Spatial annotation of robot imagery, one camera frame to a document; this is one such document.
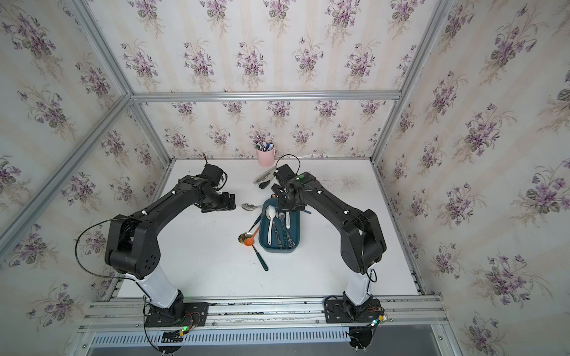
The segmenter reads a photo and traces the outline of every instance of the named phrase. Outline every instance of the white table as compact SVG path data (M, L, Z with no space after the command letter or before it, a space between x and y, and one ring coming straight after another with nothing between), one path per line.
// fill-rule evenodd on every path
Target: white table
M158 236L162 269L185 297L294 297L342 294L350 269L340 256L340 234L314 208L301 212L300 243L291 253L269 253L255 246L269 266L263 270L255 252L238 242L260 214L246 211L242 203L262 204L271 195L253 180L266 168L254 160L210 160L229 178L222 191L235 194L234 211L201 213L190 206ZM281 160L293 171L296 160ZM187 174L199 174L201 160L177 160L163 194ZM378 216L387 250L375 268L378 282L370 286L377 296L417 295L416 286L398 242L371 164L365 160L301 160L299 173L308 171L345 203ZM140 297L140 289L125 281L118 297Z

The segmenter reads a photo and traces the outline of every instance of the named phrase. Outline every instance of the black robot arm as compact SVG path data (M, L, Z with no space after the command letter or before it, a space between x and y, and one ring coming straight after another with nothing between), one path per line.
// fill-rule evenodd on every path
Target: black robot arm
M156 237L176 215L190 205L198 206L202 212L235 209L235 194L216 191L224 174L219 167L206 164L201 174L179 179L174 188L150 206L130 216L117 215L115 219L121 220L111 221L105 263L140 280L149 275L160 260Z
M279 185L271 189L278 196L278 208L298 211L310 205L327 218L340 232L340 254L351 270L364 275L380 261L386 242L372 210L362 212L344 203L309 172L295 175L288 165L282 165L274 174Z

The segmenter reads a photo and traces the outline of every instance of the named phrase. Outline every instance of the pink cup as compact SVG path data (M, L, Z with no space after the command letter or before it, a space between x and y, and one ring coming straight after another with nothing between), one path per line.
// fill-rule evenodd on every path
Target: pink cup
M271 149L270 151L260 151L255 149L257 152L257 161L261 167L271 167L275 164L275 149Z

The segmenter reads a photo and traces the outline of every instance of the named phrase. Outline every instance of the blue tray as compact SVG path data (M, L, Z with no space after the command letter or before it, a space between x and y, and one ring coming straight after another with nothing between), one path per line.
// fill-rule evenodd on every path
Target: blue tray
M291 211L289 213L291 219L291 228L287 229L291 240L295 243L295 247L290 248L287 243L287 237L283 233L283 228L281 226L281 220L275 217L273 219L273 225L277 225L277 230L279 231L279 236L281 237L283 248L279 248L279 243L277 241L277 236L275 236L275 227L271 228L271 245L267 244L267 229L269 229L269 219L265 215L265 211L268 205L273 205L277 209L277 198L271 198L265 201L263 204L261 223L259 228L258 242L267 252L277 252L277 253L289 253L293 251L299 245L299 232L300 232L300 212Z

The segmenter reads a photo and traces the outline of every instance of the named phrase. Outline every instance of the metal vent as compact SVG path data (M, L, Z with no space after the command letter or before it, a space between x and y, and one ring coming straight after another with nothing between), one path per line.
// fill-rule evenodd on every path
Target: metal vent
M348 328L331 326L319 328L193 330L183 341L160 342L163 331L148 330L148 337L155 345L257 345L268 343L349 342ZM91 347L146 346L144 332L96 333Z

